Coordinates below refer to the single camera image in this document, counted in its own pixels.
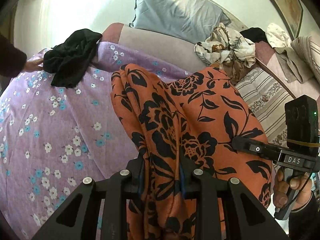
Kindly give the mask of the dark sleeve forearm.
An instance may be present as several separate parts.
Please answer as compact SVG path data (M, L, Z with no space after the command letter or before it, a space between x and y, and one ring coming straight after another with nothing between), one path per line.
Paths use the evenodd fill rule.
M16 77L24 68L27 56L15 48L2 34L0 35L1 76Z

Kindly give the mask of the right hand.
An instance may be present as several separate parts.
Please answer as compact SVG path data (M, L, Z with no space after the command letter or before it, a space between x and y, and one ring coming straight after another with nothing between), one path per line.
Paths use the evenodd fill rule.
M298 190L299 194L296 202L292 208L296 211L306 206L312 198L312 180L309 178L309 174L306 173L303 176L297 176L292 178L290 182L284 180L284 174L281 169L278 170L275 184L273 187L273 204L277 208L282 208L287 203L287 191L288 189Z

